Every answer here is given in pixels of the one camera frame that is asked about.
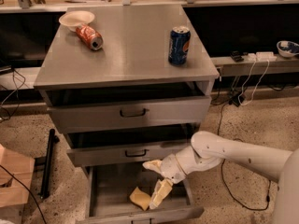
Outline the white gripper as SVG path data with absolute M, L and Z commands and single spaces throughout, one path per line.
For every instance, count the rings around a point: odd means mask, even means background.
M 171 154 L 161 160 L 145 161 L 143 167 L 157 174 L 162 174 L 164 180 L 158 180 L 151 195 L 149 208 L 157 208 L 177 184 L 186 178 L 177 157 Z

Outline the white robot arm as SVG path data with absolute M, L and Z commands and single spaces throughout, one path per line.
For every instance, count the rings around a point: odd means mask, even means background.
M 299 150 L 288 151 L 272 147 L 233 141 L 214 133 L 200 131 L 191 144 L 162 160 L 146 161 L 143 166 L 160 174 L 168 182 L 158 184 L 149 207 L 154 209 L 168 195 L 171 186 L 192 172 L 203 172 L 223 160 L 233 161 L 278 184 L 273 224 L 299 224 Z

